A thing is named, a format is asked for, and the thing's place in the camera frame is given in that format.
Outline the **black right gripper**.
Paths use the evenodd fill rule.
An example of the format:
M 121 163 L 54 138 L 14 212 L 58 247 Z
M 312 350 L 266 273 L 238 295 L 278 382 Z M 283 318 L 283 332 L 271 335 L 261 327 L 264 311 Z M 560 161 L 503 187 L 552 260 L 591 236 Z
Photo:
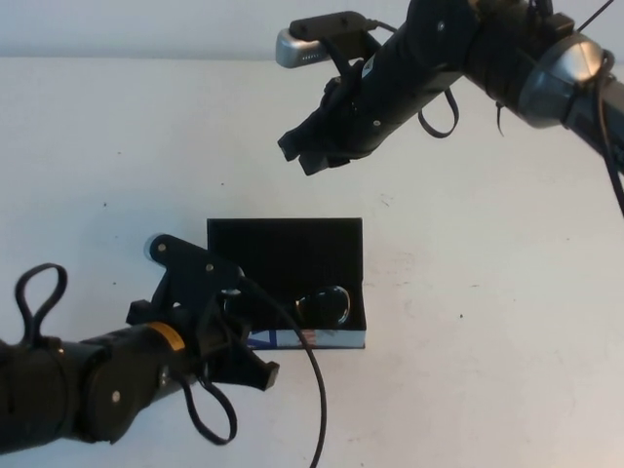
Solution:
M 389 41 L 349 68 L 308 118 L 278 145 L 307 176 L 369 156 L 439 94 L 439 67 L 421 62 L 405 41 Z

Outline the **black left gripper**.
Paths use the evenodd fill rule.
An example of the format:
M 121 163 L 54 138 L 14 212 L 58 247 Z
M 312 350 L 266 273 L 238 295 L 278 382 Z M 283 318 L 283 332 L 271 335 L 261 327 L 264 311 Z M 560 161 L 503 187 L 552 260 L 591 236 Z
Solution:
M 215 296 L 191 308 L 178 300 L 145 303 L 145 379 L 154 386 L 223 383 L 271 388 L 280 366 L 262 361 L 247 345 L 253 318 Z

